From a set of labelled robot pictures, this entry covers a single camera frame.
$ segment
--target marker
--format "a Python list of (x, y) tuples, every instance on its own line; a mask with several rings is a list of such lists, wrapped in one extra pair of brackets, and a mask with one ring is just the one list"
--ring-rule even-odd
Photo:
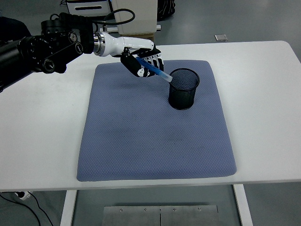
[(173, 77), (171, 77), (169, 74), (165, 73), (164, 71), (156, 68), (154, 65), (151, 65), (150, 63), (148, 63), (147, 61), (141, 59), (140, 57), (136, 57), (136, 60), (138, 60), (138, 62), (144, 66), (145, 68), (149, 69), (150, 71), (154, 72), (156, 75), (161, 76), (163, 79), (165, 79), (168, 82), (171, 82), (171, 80), (173, 79)]

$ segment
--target black cable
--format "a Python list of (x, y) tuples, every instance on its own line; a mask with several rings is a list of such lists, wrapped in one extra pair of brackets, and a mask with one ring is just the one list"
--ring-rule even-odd
[(49, 222), (51, 223), (51, 225), (53, 226), (53, 224), (52, 224), (52, 222), (51, 222), (51, 220), (50, 220), (50, 218), (48, 217), (48, 215), (47, 215), (47, 213), (40, 207), (40, 205), (39, 205), (39, 202), (38, 202), (38, 200), (37, 200), (37, 198), (32, 194), (32, 193), (30, 193), (30, 192), (28, 192), (30, 195), (32, 195), (33, 197), (34, 197), (34, 199), (36, 200), (36, 202), (37, 202), (37, 205), (38, 205), (38, 208), (41, 210), (41, 211), (43, 211), (43, 213), (45, 213), (45, 215), (46, 215), (46, 217), (48, 218), (48, 220), (49, 220)]
[(61, 6), (61, 5), (65, 5), (65, 6), (67, 6), (67, 2), (66, 2), (66, 0), (61, 0), (60, 6)]
[(21, 205), (21, 206), (25, 206), (26, 208), (28, 208), (28, 209), (34, 214), (34, 216), (36, 217), (36, 219), (38, 220), (39, 226), (41, 226), (41, 222), (40, 222), (38, 216), (35, 214), (35, 212), (34, 212), (29, 206), (27, 206), (27, 205), (25, 205), (25, 204), (22, 204), (22, 203), (19, 203), (19, 202), (11, 201), (11, 200), (9, 200), (9, 199), (7, 199), (7, 198), (4, 198), (1, 194), (0, 194), (0, 197), (1, 197), (2, 199), (5, 199), (6, 201), (9, 201), (9, 202), (12, 202), (12, 203), (15, 203), (15, 204), (19, 204), (19, 205)]
[[(125, 20), (125, 21), (121, 21), (121, 22), (113, 22), (113, 23), (110, 23), (110, 22), (107, 22), (106, 20), (114, 15), (115, 13), (118, 13), (118, 12), (129, 12), (131, 13), (133, 16), (132, 18), (128, 19), (128, 20)], [(133, 11), (131, 11), (130, 9), (127, 9), (127, 8), (119, 8), (117, 10), (114, 10), (112, 12), (110, 12), (108, 15), (106, 15), (103, 19), (103, 21), (96, 21), (96, 20), (93, 20), (92, 22), (93, 23), (96, 23), (96, 24), (102, 24), (102, 25), (121, 25), (121, 24), (126, 24), (126, 23), (129, 23), (131, 21), (133, 21), (135, 19), (135, 13)]]
[(95, 31), (94, 32), (98, 32), (98, 24), (97, 23), (95, 23), (95, 22), (93, 22), (93, 24), (95, 25), (95, 27), (96, 27), (96, 29), (95, 29)]
[(51, 14), (51, 15), (50, 15), (50, 20), (52, 20), (52, 17), (53, 17), (53, 16), (60, 17), (58, 14), (54, 13), (54, 14)]

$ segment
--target black bag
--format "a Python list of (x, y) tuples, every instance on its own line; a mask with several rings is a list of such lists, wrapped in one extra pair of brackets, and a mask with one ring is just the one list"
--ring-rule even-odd
[(174, 8), (174, 0), (158, 0), (157, 21), (162, 21), (174, 14)]

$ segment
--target metal plate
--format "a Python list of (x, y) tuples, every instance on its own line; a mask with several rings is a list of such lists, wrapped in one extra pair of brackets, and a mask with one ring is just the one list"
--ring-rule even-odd
[(217, 206), (161, 206), (161, 226), (219, 226)]
[(219, 226), (217, 206), (109, 206), (103, 226)]
[(159, 206), (106, 206), (103, 226), (160, 226)]

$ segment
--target black mesh pen holder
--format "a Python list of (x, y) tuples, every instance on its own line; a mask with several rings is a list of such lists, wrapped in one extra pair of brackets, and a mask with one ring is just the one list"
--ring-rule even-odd
[(169, 104), (177, 110), (186, 110), (193, 105), (194, 95), (199, 85), (199, 76), (188, 68), (178, 68), (170, 73)]

